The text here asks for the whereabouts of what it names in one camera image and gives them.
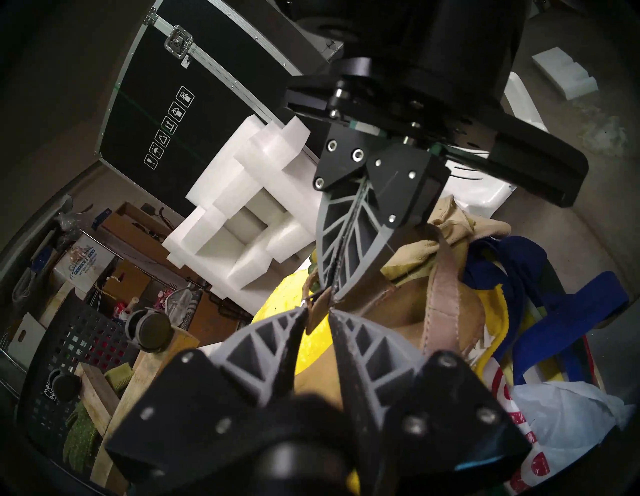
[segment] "case latch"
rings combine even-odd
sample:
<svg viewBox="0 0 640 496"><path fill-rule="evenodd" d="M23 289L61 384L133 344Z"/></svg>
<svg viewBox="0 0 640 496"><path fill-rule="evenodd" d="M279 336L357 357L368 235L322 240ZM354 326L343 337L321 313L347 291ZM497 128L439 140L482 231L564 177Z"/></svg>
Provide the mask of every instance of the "case latch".
<svg viewBox="0 0 640 496"><path fill-rule="evenodd" d="M178 60L184 59L191 45L193 45L193 36L182 26L174 26L173 31L164 42L164 48L169 50Z"/></svg>

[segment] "green cloth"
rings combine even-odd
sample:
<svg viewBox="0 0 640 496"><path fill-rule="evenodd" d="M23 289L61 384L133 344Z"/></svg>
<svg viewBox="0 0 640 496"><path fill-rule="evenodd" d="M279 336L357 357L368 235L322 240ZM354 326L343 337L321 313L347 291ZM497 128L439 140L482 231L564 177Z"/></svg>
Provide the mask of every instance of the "green cloth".
<svg viewBox="0 0 640 496"><path fill-rule="evenodd" d="M133 371L129 364L119 365L104 374L118 397L122 395L132 376ZM68 433L62 449L62 460L68 462L76 472L82 473L91 457L97 454L102 437L98 434L82 401L78 402L66 424Z"/></svg>

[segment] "brown cardboard box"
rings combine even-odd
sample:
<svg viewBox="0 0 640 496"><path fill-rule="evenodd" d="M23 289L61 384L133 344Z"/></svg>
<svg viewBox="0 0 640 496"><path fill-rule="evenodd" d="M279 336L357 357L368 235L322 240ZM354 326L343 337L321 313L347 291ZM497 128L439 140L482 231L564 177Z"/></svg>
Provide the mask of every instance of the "brown cardboard box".
<svg viewBox="0 0 640 496"><path fill-rule="evenodd" d="M218 313L218 306L209 300L205 292L189 325L189 334L200 340L200 346L205 346L224 341L236 331L237 325L237 320Z"/></svg>
<svg viewBox="0 0 640 496"><path fill-rule="evenodd" d="M102 227L183 279L190 277L194 281L198 280L198 275L187 266L179 269L168 261L166 258L169 255L169 251L163 248L162 243L135 227L133 222L137 222L147 230L155 232L161 239L166 238L171 233L166 225L145 214L129 202L124 202L118 210L108 216L102 223Z"/></svg>
<svg viewBox="0 0 640 496"><path fill-rule="evenodd" d="M102 291L115 305L118 301L129 304L134 296L140 298L151 278L128 260L121 260L113 271L113 277L107 279Z"/></svg>

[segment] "floor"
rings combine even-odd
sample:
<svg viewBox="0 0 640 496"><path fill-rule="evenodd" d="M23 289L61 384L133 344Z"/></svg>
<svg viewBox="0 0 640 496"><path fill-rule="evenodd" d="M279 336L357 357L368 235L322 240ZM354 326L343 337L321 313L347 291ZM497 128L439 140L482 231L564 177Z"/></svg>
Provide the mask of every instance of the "floor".
<svg viewBox="0 0 640 496"><path fill-rule="evenodd" d="M594 76L599 90L567 101L531 56L560 47ZM589 174L575 205L560 209L518 188L493 216L546 251L568 293L614 271L632 301L640 294L640 96L615 46L591 20L551 8L525 25L513 65L549 132L583 152ZM607 391L635 400L640 378L639 307L590 333Z"/></svg>

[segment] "pink strap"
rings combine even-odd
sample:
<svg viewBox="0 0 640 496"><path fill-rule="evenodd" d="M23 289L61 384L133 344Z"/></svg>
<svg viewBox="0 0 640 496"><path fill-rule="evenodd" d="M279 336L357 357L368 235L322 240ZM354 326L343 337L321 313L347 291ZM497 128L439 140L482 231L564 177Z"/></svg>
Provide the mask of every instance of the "pink strap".
<svg viewBox="0 0 640 496"><path fill-rule="evenodd" d="M460 293L456 258L438 227L427 224L423 229L427 239L437 241L440 244L440 249L436 254L435 265L429 276L424 331L422 332L420 349L422 354L427 356L439 349L459 354Z"/></svg>

